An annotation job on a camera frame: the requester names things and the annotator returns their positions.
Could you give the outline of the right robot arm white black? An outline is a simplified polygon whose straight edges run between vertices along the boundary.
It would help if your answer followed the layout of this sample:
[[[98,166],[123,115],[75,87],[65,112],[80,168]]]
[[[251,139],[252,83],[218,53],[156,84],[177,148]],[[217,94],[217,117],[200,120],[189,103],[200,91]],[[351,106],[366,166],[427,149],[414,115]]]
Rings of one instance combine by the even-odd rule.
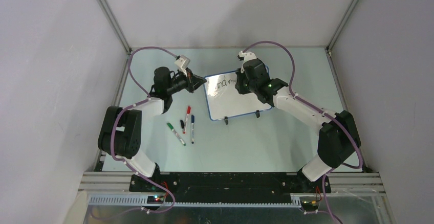
[[[290,113],[318,134],[317,154],[302,167],[297,179],[300,190],[313,191],[320,177],[338,168],[353,153],[360,153],[357,128],[349,112],[333,113],[291,93],[286,82],[270,78],[265,64],[256,57],[242,57],[241,61],[241,68],[235,72],[239,94],[255,94],[261,103]]]

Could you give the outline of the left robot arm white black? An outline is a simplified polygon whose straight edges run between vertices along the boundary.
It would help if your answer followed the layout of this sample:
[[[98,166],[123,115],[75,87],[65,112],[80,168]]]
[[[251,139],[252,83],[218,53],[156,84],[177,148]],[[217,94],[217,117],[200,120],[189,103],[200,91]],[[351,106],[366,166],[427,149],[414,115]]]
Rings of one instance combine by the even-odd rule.
[[[158,164],[140,149],[142,123],[166,113],[173,94],[182,90],[193,93],[207,80],[190,69],[174,72],[163,66],[155,69],[153,81],[149,98],[126,108],[107,108],[98,138],[98,148],[129,166],[135,174],[142,175],[142,185],[152,192],[160,189],[162,178],[157,174]]]

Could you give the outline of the blue-framed whiteboard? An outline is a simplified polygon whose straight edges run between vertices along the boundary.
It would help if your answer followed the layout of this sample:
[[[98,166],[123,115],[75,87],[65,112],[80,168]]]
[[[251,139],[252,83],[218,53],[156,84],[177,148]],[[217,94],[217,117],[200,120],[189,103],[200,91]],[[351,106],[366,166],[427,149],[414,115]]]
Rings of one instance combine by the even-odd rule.
[[[264,112],[272,108],[269,104],[261,103],[254,93],[239,94],[235,88],[235,71],[208,75],[205,79],[207,82],[204,84],[204,92],[212,121],[254,114],[257,111]]]

